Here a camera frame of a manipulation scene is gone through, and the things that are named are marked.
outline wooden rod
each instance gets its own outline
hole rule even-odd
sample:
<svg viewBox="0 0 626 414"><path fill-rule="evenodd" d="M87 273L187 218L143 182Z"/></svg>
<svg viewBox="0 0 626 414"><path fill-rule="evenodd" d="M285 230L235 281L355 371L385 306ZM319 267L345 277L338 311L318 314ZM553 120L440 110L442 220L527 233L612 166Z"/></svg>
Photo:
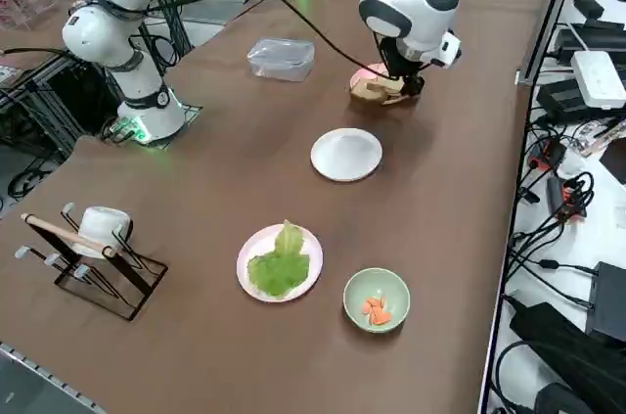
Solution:
<svg viewBox="0 0 626 414"><path fill-rule="evenodd" d="M115 257L115 251L111 248L105 248L100 243L96 243L94 241L88 240L87 238L83 238L82 236L77 235L76 233L72 233L71 231L64 230L57 225L53 225L52 223L48 223L41 218L37 218L35 215L23 213L22 220L29 225L36 226L37 228L49 231L50 233L54 233L59 238L65 238L68 241L72 241L73 243L82 245L85 248L89 248L90 250L95 251L98 254L104 254L106 257Z"/></svg>

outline clear plastic box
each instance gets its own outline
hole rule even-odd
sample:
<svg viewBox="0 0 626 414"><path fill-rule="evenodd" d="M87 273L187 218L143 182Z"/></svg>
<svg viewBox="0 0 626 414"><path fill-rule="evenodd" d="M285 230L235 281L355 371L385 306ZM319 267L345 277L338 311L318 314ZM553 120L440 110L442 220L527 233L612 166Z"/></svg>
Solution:
<svg viewBox="0 0 626 414"><path fill-rule="evenodd" d="M247 53L256 76L302 81L313 68L313 42L293 39L260 39Z"/></svg>

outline black metal rack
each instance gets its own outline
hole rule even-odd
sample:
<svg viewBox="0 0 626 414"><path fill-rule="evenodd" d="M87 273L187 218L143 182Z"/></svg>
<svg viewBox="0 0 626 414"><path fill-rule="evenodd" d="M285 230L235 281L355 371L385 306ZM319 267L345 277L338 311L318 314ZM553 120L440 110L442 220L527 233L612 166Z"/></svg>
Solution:
<svg viewBox="0 0 626 414"><path fill-rule="evenodd" d="M64 208L62 217L74 232L77 223ZM41 236L58 254L46 257L43 253L29 248L47 265L60 271L54 283L59 288L81 299L92 302L101 308L132 321L167 272L167 265L137 253L128 243L132 233L132 220L128 233L122 237L119 230L112 230L112 235L119 243L119 252L111 246L91 247L102 253L102 258L79 255L64 239L82 244L85 241L76 233L69 232L32 214L25 214L22 219Z"/></svg>

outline power strip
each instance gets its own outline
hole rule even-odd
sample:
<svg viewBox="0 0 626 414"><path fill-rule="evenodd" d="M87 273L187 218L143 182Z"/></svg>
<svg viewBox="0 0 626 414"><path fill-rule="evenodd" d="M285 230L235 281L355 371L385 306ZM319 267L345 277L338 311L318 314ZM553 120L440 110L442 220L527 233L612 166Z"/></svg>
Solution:
<svg viewBox="0 0 626 414"><path fill-rule="evenodd" d="M626 89L607 52L575 52L571 67L587 106L604 110L624 107Z"/></svg>

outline carrot piece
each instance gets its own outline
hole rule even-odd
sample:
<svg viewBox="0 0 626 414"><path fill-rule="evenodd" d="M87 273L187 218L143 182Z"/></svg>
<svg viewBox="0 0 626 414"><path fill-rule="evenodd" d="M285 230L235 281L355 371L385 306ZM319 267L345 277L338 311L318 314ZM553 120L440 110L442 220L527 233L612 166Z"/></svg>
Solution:
<svg viewBox="0 0 626 414"><path fill-rule="evenodd" d="M375 324L377 325L381 325L381 324L386 324L389 321L391 321L391 313L387 313L386 311L384 311L379 318L377 318Z"/></svg>
<svg viewBox="0 0 626 414"><path fill-rule="evenodd" d="M372 313L374 313L374 324L379 324L378 321L382 318L382 308L374 306L372 307Z"/></svg>
<svg viewBox="0 0 626 414"><path fill-rule="evenodd" d="M369 298L369 299L367 299L367 302L372 306L372 308L380 306L380 300L379 299Z"/></svg>

